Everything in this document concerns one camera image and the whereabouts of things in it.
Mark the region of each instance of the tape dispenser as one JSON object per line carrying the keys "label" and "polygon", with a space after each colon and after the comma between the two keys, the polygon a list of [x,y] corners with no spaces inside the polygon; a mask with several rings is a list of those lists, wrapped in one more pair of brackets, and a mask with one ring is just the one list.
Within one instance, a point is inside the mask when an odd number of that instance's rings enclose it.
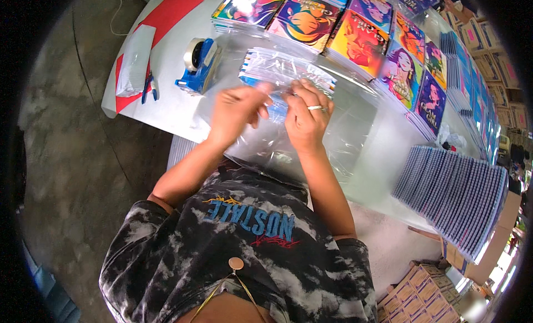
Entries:
{"label": "tape dispenser", "polygon": [[183,55],[185,73],[176,80],[176,86],[194,95],[203,94],[210,88],[220,53],[213,39],[193,38]]}

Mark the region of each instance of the white cable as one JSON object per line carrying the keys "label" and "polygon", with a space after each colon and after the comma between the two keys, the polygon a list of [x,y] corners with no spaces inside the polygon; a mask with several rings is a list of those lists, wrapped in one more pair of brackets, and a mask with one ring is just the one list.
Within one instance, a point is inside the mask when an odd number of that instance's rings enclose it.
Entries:
{"label": "white cable", "polygon": [[113,20],[117,16],[118,11],[122,8],[122,0],[120,0],[120,5],[118,5],[117,11],[113,14],[113,17],[111,18],[111,22],[109,22],[109,29],[111,30],[111,33],[115,36],[127,36],[127,33],[116,33],[113,31]]}

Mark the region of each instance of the tie-dye t-shirt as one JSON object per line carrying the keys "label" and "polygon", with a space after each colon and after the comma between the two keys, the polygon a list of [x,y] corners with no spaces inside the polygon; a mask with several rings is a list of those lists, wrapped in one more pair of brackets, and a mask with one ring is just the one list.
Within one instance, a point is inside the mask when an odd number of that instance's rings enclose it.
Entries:
{"label": "tie-dye t-shirt", "polygon": [[[239,257],[237,275],[276,322],[376,322],[367,247],[335,241],[306,202],[304,189],[244,168],[214,173],[170,215],[136,202],[103,262],[107,306],[117,322],[173,323]],[[234,277],[219,291],[250,300]]]}

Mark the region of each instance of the red paper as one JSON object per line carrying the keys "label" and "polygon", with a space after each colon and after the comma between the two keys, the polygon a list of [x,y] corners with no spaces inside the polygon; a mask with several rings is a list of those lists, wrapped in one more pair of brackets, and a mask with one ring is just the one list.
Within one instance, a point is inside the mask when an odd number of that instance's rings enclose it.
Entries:
{"label": "red paper", "polygon": [[[156,27],[156,33],[154,35],[154,41],[152,42],[152,49],[163,38],[169,30],[176,25],[186,14],[198,6],[203,0],[163,0],[153,11],[148,14],[144,20],[139,23],[137,28],[146,24],[147,26]],[[120,73],[120,66],[122,65],[122,59],[124,55],[121,55],[117,59],[116,71],[115,71],[115,92],[118,83],[118,74]],[[150,64],[148,64],[148,73],[150,72]],[[130,97],[116,96],[116,112],[119,113],[125,106],[137,100],[140,94]]]}

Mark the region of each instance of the woman's hand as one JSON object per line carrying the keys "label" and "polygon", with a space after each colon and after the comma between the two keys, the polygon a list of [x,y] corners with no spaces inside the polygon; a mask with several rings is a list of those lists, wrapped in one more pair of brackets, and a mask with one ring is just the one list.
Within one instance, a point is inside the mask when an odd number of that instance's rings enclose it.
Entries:
{"label": "woman's hand", "polygon": [[268,96],[271,89],[270,84],[259,84],[256,88],[243,86],[219,92],[207,140],[226,150],[237,140],[247,123],[257,128],[258,115],[269,118],[265,104],[272,104]]}
{"label": "woman's hand", "polygon": [[[324,150],[322,138],[335,104],[307,79],[294,80],[291,87],[296,95],[283,96],[289,105],[285,127],[298,155],[313,156]],[[309,110],[308,106],[325,110]]]}

